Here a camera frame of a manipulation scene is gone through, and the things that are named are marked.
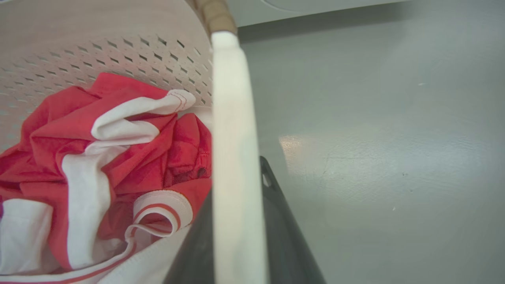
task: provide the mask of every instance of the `laundry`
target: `laundry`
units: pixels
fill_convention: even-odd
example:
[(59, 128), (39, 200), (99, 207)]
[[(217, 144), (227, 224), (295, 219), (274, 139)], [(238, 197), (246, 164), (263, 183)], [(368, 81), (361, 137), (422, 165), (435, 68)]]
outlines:
[(108, 73), (47, 97), (0, 155), (0, 282), (97, 282), (191, 224), (212, 175), (194, 103)]

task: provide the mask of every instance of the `floor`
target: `floor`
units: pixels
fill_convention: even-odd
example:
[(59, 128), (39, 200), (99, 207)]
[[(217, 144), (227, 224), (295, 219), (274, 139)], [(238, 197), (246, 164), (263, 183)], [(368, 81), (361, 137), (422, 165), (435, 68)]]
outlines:
[(243, 27), (260, 152), (328, 283), (505, 283), (505, 3)]

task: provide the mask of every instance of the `basket handle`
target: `basket handle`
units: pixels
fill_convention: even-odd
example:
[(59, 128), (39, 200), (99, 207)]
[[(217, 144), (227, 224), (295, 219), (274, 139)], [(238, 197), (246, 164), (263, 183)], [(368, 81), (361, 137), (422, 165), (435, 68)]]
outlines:
[(209, 34), (229, 31), (237, 34), (237, 25), (228, 10), (226, 0), (192, 0), (196, 13), (204, 22)]

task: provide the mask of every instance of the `white laundry basket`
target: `white laundry basket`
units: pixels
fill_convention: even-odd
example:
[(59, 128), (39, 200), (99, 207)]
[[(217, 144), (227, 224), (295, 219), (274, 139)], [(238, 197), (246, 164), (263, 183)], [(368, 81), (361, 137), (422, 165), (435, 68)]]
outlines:
[(223, 0), (0, 2), (0, 148), (46, 96), (101, 72), (189, 91), (213, 107), (216, 280), (265, 283), (254, 108), (235, 34)]

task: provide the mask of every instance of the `black plastic object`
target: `black plastic object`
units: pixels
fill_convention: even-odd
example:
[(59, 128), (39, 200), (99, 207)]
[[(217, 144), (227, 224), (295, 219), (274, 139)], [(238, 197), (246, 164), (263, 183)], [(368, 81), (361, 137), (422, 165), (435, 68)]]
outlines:
[[(325, 281), (284, 194), (264, 157), (260, 157), (263, 209), (271, 284), (324, 284)], [(164, 283), (213, 284), (212, 194), (200, 209)]]

